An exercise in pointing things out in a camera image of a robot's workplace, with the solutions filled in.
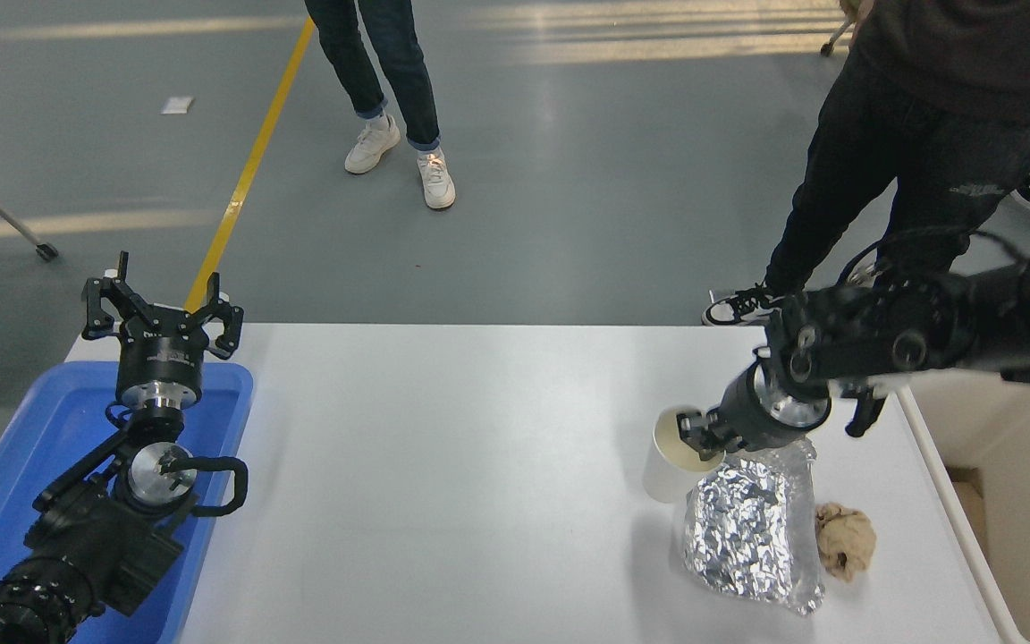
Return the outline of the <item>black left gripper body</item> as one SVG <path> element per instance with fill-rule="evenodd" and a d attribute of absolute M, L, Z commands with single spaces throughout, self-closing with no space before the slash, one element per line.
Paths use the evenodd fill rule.
<path fill-rule="evenodd" d="M 209 344 L 204 331 L 154 331 L 140 319 L 131 319 L 121 326 L 119 339 L 119 393 L 154 382 L 182 385 L 193 393 L 203 387 Z"/>

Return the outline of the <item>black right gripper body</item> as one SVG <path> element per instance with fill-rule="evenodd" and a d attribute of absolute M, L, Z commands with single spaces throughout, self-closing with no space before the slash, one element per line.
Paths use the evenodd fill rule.
<path fill-rule="evenodd" d="M 741 372 L 713 411 L 712 436 L 726 453 L 784 448 L 827 420 L 827 394 L 804 393 L 759 359 Z"/>

